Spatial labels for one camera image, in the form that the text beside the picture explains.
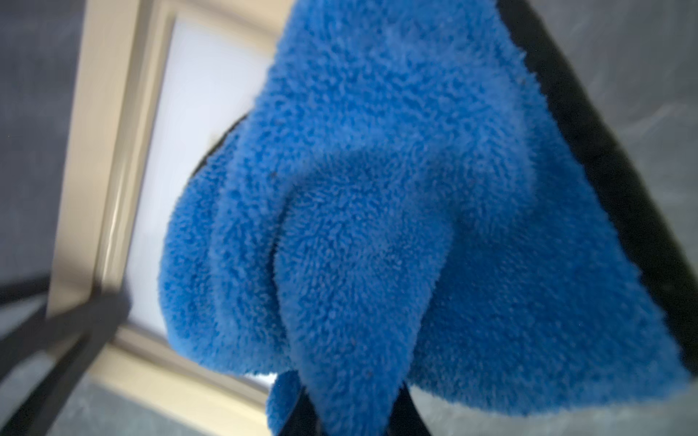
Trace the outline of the gold frame with deer print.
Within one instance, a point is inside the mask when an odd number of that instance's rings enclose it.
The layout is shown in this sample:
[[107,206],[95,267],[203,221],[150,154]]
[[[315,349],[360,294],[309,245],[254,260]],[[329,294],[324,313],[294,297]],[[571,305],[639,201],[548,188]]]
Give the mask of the gold frame with deer print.
[[[274,52],[288,1],[85,5],[48,310],[120,292],[175,23],[190,18]],[[265,387],[202,369],[127,325],[89,370],[125,398],[209,435],[265,435]]]

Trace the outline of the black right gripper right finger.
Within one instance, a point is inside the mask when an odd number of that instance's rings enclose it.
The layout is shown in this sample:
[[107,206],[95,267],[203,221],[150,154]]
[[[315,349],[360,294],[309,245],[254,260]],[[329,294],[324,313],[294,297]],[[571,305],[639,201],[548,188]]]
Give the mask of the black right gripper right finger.
[[683,365],[697,374],[697,277],[627,153],[603,121],[572,65],[527,1],[500,1],[512,41],[525,51],[551,114],[599,201],[627,257],[665,311]]

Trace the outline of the blue microfiber cloth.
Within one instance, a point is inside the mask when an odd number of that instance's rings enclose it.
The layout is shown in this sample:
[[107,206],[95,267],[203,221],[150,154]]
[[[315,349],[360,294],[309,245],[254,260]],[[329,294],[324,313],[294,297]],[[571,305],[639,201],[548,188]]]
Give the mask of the blue microfiber cloth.
[[276,376],[274,432],[299,400],[385,435],[410,387],[527,416],[696,377],[498,2],[296,2],[225,172],[179,197],[167,339]]

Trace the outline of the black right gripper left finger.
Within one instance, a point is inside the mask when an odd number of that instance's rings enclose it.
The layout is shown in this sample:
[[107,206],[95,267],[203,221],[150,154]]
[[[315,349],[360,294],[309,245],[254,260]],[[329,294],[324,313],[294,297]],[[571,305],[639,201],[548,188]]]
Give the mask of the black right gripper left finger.
[[197,178],[214,180],[222,176],[225,172],[225,166],[232,160],[232,156],[236,152],[241,131],[245,127],[250,114],[251,112],[248,111],[223,133],[197,164],[196,169],[189,177],[190,180],[196,180]]

